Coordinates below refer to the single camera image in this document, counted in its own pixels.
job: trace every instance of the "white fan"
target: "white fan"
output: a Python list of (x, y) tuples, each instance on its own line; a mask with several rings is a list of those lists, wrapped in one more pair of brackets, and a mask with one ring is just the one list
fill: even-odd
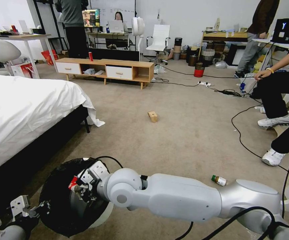
[(139, 61), (140, 61), (140, 46), (142, 39), (144, 38), (144, 32), (145, 32), (145, 23), (144, 20), (140, 17), (134, 17), (132, 18), (132, 34), (134, 36), (139, 36), (139, 42), (138, 42), (138, 51), (139, 51)]

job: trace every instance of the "drawer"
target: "drawer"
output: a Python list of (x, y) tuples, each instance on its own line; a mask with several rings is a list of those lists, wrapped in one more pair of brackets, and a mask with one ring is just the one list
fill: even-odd
[(56, 62), (58, 72), (60, 73), (71, 73), (81, 74), (80, 66), (78, 63), (59, 63)]
[(132, 68), (106, 66), (107, 78), (132, 80)]

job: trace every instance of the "bed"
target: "bed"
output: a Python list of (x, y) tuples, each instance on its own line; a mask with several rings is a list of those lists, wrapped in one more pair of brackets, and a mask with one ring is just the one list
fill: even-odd
[(0, 75), (0, 181), (4, 184), (0, 198), (12, 200), (17, 192), (12, 189), (15, 182), (17, 186), (25, 182), (83, 121), (87, 131), (87, 124), (104, 124), (77, 84)]

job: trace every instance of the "black pants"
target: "black pants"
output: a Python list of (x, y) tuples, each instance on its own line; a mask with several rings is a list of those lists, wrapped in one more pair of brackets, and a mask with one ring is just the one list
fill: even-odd
[(84, 27), (66, 27), (70, 58), (88, 58), (87, 38)]
[[(258, 82), (262, 103), (268, 118), (277, 118), (288, 115), (282, 93), (289, 93), (289, 72), (274, 73)], [(289, 127), (271, 147), (279, 153), (289, 153)]]

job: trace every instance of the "person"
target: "person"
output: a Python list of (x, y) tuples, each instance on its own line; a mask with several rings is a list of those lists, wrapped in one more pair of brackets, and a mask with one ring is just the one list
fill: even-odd
[(124, 18), (122, 16), (122, 13), (121, 12), (116, 12), (115, 14), (115, 20), (121, 20), (122, 21), (122, 24), (124, 26), (124, 31), (127, 32), (128, 31), (128, 28), (127, 28), (127, 25), (126, 23), (124, 22)]
[(279, 6), (279, 0), (261, 0), (248, 28), (248, 43), (239, 62), (234, 77), (242, 78), (256, 64), (262, 48), (253, 41), (254, 38), (266, 38), (270, 25)]
[(88, 0), (56, 0), (55, 7), (63, 15), (70, 58), (88, 58), (87, 38), (82, 10)]
[[(255, 75), (262, 103), (268, 118), (258, 121), (261, 127), (273, 127), (278, 124), (289, 125), (289, 113), (282, 93), (289, 93), (289, 72), (275, 72), (289, 64), (289, 54), (281, 61)], [(280, 164), (289, 153), (289, 127), (271, 144), (271, 149), (262, 161), (271, 166)]]

